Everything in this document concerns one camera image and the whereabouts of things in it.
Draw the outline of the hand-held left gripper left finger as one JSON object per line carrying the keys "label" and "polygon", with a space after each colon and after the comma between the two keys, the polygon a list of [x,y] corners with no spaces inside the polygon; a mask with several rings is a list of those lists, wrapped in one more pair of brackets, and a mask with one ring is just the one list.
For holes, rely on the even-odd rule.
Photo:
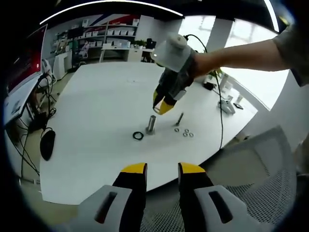
{"label": "hand-held left gripper left finger", "polygon": [[146,205],[147,163],[125,167],[78,209],[80,232],[139,232]]}

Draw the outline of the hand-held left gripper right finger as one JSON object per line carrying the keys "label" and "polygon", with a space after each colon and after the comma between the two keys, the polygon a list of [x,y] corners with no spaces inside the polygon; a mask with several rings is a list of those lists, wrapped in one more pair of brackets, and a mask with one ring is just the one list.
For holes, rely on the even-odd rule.
{"label": "hand-held left gripper right finger", "polygon": [[223,186],[214,185],[202,167],[179,162],[178,186],[186,232],[248,232],[253,228],[247,205]]}

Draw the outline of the person's right hand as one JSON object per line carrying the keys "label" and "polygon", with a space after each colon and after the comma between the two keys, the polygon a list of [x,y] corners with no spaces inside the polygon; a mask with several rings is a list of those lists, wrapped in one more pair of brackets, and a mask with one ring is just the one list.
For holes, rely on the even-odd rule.
{"label": "person's right hand", "polygon": [[209,74],[216,68],[217,62],[212,53],[195,53],[188,73],[191,78],[195,79]]}

